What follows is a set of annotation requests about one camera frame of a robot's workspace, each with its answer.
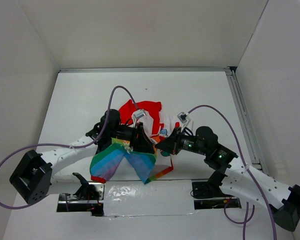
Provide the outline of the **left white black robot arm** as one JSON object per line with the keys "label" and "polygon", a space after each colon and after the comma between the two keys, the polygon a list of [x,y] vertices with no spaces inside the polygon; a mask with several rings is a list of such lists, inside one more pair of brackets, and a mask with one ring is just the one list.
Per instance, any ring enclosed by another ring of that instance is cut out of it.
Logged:
{"label": "left white black robot arm", "polygon": [[28,205],[49,194],[72,194],[82,200],[89,193],[89,184],[77,172],[62,175],[61,170],[92,157],[91,180],[105,183],[127,159],[139,179],[148,182],[156,162],[154,142],[147,136],[144,120],[148,113],[138,109],[132,113],[132,125],[121,120],[120,112],[108,109],[92,130],[69,145],[38,153],[27,151],[9,178],[9,182]]}

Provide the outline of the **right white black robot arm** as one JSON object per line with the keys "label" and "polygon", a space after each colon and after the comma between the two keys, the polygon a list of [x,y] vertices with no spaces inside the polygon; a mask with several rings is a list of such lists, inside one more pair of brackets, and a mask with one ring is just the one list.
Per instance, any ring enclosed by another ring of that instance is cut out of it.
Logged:
{"label": "right white black robot arm", "polygon": [[201,126],[195,135],[188,136],[177,127],[155,147],[172,155],[188,151],[205,156],[204,162],[214,170],[209,178],[210,194],[224,193],[270,210],[275,224],[289,232],[296,230],[300,221],[300,186],[281,183],[244,164],[235,152],[218,142],[211,128]]}

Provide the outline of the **colourful rainbow children's jacket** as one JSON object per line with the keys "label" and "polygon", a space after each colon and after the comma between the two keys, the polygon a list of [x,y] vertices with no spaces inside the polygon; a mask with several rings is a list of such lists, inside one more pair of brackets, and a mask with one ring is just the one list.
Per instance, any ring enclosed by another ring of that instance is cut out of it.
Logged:
{"label": "colourful rainbow children's jacket", "polygon": [[[147,137],[152,141],[154,153],[134,151],[130,142],[116,138],[116,131],[120,125],[135,127],[132,114],[138,109],[143,109],[146,116],[140,118],[137,123],[143,123]],[[101,134],[97,144],[95,156],[92,158],[89,172],[91,180],[98,183],[106,183],[116,173],[121,162],[126,159],[135,170],[139,179],[148,184],[174,170],[172,155],[156,149],[155,145],[166,139],[173,128],[180,127],[178,118],[162,113],[160,101],[140,101],[133,103],[128,100],[120,109],[111,109],[109,117],[103,115],[92,130],[86,136],[92,139]]]}

